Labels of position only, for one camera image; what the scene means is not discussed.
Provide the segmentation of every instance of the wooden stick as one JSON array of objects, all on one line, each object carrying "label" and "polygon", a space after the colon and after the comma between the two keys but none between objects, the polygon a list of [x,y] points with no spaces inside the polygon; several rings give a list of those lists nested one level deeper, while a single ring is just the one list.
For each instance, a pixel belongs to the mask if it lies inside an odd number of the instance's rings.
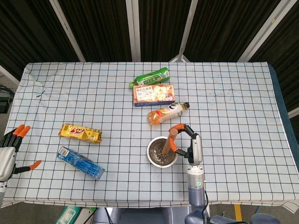
[{"label": "wooden stick", "polygon": [[177,134],[178,134],[178,131],[177,131],[177,129],[175,129],[175,128],[172,128],[172,129],[169,131],[168,138],[167,138],[167,140],[166,140],[166,142],[165,142],[165,145],[164,145],[164,147],[163,147],[163,150],[162,150],[162,154],[163,154],[163,155],[168,154],[168,152],[169,152],[169,150],[170,150],[169,138],[172,137],[173,140],[175,140]]}]

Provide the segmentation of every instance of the green tea bottle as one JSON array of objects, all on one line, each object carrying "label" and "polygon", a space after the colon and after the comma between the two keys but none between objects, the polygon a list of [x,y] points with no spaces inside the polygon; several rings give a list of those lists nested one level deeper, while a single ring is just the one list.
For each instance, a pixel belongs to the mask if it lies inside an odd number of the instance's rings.
[{"label": "green tea bottle", "polygon": [[144,74],[141,76],[138,76],[134,82],[129,83],[130,88],[132,89],[134,85],[154,85],[159,82],[166,82],[170,78],[169,70],[168,68],[161,68],[158,71],[153,71],[148,74]]}]

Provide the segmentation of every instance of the orange juice bottle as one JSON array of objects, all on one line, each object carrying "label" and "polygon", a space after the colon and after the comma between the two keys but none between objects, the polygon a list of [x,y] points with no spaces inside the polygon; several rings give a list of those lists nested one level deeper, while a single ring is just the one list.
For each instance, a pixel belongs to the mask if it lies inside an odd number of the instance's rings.
[{"label": "orange juice bottle", "polygon": [[189,107],[189,103],[173,103],[163,109],[152,111],[148,114],[149,124],[158,125],[165,120],[176,118]]}]

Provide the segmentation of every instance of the table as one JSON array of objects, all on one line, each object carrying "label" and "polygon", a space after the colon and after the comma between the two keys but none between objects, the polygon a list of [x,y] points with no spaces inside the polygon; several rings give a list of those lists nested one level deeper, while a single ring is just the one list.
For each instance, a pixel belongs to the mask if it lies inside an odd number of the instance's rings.
[{"label": "table", "polygon": [[[128,84],[168,67],[182,116],[150,126],[161,106],[134,107]],[[17,166],[42,164],[14,175],[3,206],[19,201],[77,206],[146,208],[188,204],[187,159],[169,168],[150,164],[146,148],[178,123],[200,133],[211,203],[299,205],[299,176],[267,63],[30,63],[15,94],[7,131],[32,127]],[[103,131],[98,144],[61,138],[63,123]],[[186,150],[186,134],[176,139]],[[95,181],[56,157],[61,146],[106,169]]]}]

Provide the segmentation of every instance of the metal bowl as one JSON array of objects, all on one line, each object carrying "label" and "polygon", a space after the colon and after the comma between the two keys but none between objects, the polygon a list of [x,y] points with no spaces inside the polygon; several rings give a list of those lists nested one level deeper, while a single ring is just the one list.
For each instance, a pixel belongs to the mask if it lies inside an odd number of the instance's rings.
[{"label": "metal bowl", "polygon": [[167,138],[164,136],[156,137],[148,145],[148,159],[156,167],[170,167],[178,158],[178,154],[172,150],[170,150],[167,155],[162,155],[162,150],[166,140]]}]

